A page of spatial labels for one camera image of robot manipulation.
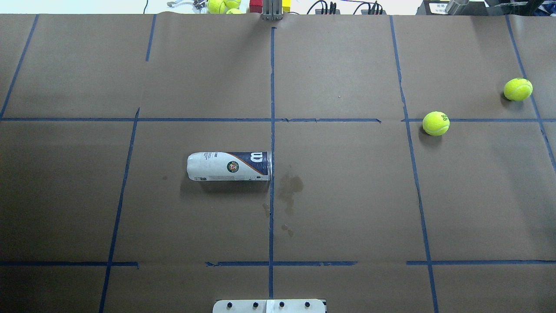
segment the metal cylinder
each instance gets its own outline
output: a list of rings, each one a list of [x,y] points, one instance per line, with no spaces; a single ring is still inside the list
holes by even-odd
[[[460,15],[465,7],[469,3],[469,0],[450,0],[446,6],[446,13],[450,15]]]

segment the yellow tennis ball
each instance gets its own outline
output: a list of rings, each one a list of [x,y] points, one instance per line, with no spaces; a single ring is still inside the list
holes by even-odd
[[[229,9],[226,14],[243,14],[239,9]]]
[[[431,136],[440,136],[448,131],[450,119],[442,112],[428,113],[423,119],[423,129]]]
[[[208,0],[208,11],[211,14],[223,14],[226,12],[224,0]]]
[[[237,9],[240,7],[241,0],[224,0],[226,7],[231,9]]]
[[[508,100],[523,101],[533,93],[533,84],[522,78],[512,79],[504,86],[504,96]]]

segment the water stain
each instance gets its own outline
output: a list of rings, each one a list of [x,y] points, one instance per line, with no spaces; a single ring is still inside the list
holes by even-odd
[[[280,187],[278,189],[278,199],[286,203],[286,214],[294,214],[294,194],[303,191],[303,181],[299,176],[293,176],[287,173],[280,178]]]
[[[266,203],[262,205],[262,208],[265,210],[266,217],[270,217],[270,206]]]
[[[289,229],[286,224],[282,225],[282,230],[287,231],[287,234],[290,235],[290,238],[294,236],[294,231]]]

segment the tennis ball can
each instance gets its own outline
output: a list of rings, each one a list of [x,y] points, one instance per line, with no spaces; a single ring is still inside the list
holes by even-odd
[[[272,155],[264,152],[197,152],[187,158],[187,175],[197,182],[270,180]]]

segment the grid line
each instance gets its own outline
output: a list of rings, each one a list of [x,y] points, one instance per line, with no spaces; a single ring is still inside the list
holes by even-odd
[[[266,261],[240,261],[240,262],[205,262],[207,267],[229,266],[269,266]],[[352,266],[356,261],[274,261],[273,266]]]
[[[133,122],[134,118],[1,118],[5,122]],[[271,118],[138,118],[138,122],[248,122],[271,123]],[[401,122],[421,123],[423,119],[402,119]],[[539,119],[453,119],[454,123],[538,123]],[[556,119],[540,119],[543,123],[554,123]],[[379,123],[379,119],[319,119],[319,118],[274,118],[275,123]]]
[[[271,175],[270,175],[270,204],[269,204],[269,299],[274,299],[274,147],[275,137],[275,98],[274,98],[274,35],[276,27],[270,30],[270,155],[271,155]]]
[[[0,262],[0,266],[108,266],[108,262],[8,261]],[[139,263],[112,262],[111,266],[133,266],[139,268]]]
[[[135,141],[135,133],[137,131],[137,119],[139,118],[139,111],[141,109],[137,109],[135,113],[135,121],[133,122],[133,129],[131,130],[131,139],[130,139],[130,147],[127,151],[127,160],[126,160],[126,167],[123,172],[123,179],[122,179],[122,189],[120,190],[120,200],[118,201],[118,210],[116,212],[116,221],[114,222],[114,230],[112,232],[112,242],[110,244],[110,253],[108,254],[108,262],[106,264],[106,274],[105,274],[105,281],[102,288],[102,296],[101,296],[101,303],[98,308],[99,313],[104,312],[104,305],[106,301],[106,292],[108,291],[108,281],[110,280],[110,270],[112,268],[112,260],[114,258],[114,249],[116,248],[116,237],[118,236],[118,227],[120,225],[120,217],[122,214],[122,206],[123,206],[123,194],[126,189],[127,183],[127,176],[130,170],[130,163],[131,163],[131,154],[133,153],[133,142]]]
[[[151,57],[152,37],[155,35],[155,24],[156,24],[156,14],[153,14],[153,16],[152,16],[152,25],[151,25],[151,35],[148,38],[147,55],[145,56],[145,62],[148,62],[148,59]]]
[[[510,22],[510,16],[506,15],[506,25],[508,26],[508,32],[510,34],[510,39],[512,40],[512,45],[514,46],[515,56],[518,59],[519,68],[521,69],[523,78],[527,79],[527,74],[525,73],[525,68],[521,61],[521,56],[519,54],[518,46],[515,43],[514,32],[512,31],[512,23]],[[535,101],[535,96],[531,94],[531,103],[533,104],[533,109],[535,110],[535,115],[537,116],[537,122],[539,123],[540,132],[543,134],[544,144],[547,146],[548,156],[550,157],[550,162],[552,163],[552,168],[556,173],[556,160],[554,160],[554,153],[552,152],[552,147],[548,141],[547,132],[544,129],[543,121],[540,118],[539,108],[537,107],[537,102]]]
[[[21,57],[19,57],[19,62],[17,63],[16,71],[13,73],[12,82],[9,85],[8,92],[6,93],[6,99],[4,99],[4,104],[2,105],[2,110],[0,111],[0,119],[4,117],[4,113],[6,112],[6,108],[8,107],[9,97],[12,95],[12,90],[14,85],[16,84],[17,75],[19,74],[19,70],[21,69],[21,65],[23,64],[23,59],[25,58],[25,54],[27,53],[27,49],[29,48],[29,44],[31,43],[31,38],[33,37],[35,27],[37,27],[37,22],[38,22],[38,14],[35,15],[33,26],[31,26],[31,30],[29,31],[29,36],[27,36],[27,41],[25,42],[25,47],[21,52]]]
[[[556,265],[556,260],[447,260],[431,261],[434,266],[438,265]],[[427,261],[407,261],[409,266],[428,265]]]
[[[392,43],[394,45],[394,56],[396,59],[396,68],[398,70],[398,82],[400,85],[400,96],[401,101],[404,104],[404,116],[405,116],[405,129],[408,134],[408,144],[409,144],[409,154],[411,156],[411,166],[413,167],[413,178],[415,180],[415,187],[417,190],[417,196],[419,198],[419,212],[421,214],[421,231],[423,233],[423,243],[425,246],[425,254],[426,254],[426,262],[427,268],[429,270],[429,282],[430,282],[430,293],[433,298],[433,308],[434,312],[438,313],[438,301],[436,299],[436,286],[434,283],[434,273],[433,273],[433,264],[431,262],[430,257],[430,248],[429,248],[429,238],[426,231],[426,223],[425,223],[425,212],[423,210],[423,200],[421,198],[421,188],[419,187],[419,176],[417,174],[417,163],[415,162],[415,152],[413,150],[413,141],[411,140],[411,129],[409,127],[409,114],[408,114],[408,107],[405,100],[404,89],[401,85],[401,66],[400,66],[400,57],[398,55],[398,43],[396,42],[396,32],[394,29],[394,18],[390,16],[390,29],[392,31]]]

